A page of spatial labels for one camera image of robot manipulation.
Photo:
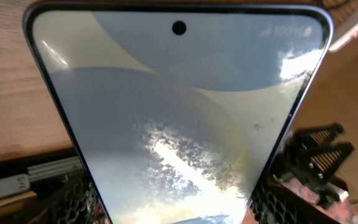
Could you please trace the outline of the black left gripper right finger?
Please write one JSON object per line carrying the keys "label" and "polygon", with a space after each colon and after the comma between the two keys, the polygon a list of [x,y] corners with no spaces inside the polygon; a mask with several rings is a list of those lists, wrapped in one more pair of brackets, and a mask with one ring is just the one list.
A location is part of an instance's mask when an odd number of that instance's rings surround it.
{"label": "black left gripper right finger", "polygon": [[339,224],[276,182],[259,183],[251,199],[254,219],[261,224]]}

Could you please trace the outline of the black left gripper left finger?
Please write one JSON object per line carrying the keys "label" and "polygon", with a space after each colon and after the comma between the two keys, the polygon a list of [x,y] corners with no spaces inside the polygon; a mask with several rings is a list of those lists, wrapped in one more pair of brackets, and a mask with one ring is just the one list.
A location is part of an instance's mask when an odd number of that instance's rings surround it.
{"label": "black left gripper left finger", "polygon": [[92,182],[76,179],[26,213],[30,224],[102,224],[104,212]]}

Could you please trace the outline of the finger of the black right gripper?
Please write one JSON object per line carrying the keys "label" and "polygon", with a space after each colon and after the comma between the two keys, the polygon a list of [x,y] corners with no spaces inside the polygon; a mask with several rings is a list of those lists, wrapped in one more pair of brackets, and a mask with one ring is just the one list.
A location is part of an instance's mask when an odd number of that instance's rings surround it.
{"label": "finger of the black right gripper", "polygon": [[297,129],[294,137],[304,146],[323,146],[331,143],[342,134],[344,134],[343,126],[339,123],[332,123],[324,126]]}
{"label": "finger of the black right gripper", "polygon": [[350,142],[327,144],[301,151],[300,162],[309,172],[310,182],[326,184],[353,151]]}

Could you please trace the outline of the Samsung Galaxy smartphone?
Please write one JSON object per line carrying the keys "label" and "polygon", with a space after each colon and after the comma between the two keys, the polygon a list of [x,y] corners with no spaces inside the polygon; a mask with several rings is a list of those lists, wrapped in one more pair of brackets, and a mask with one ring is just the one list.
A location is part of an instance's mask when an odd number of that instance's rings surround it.
{"label": "Samsung Galaxy smartphone", "polygon": [[23,30],[111,223],[240,223],[333,37],[304,4],[39,1]]}

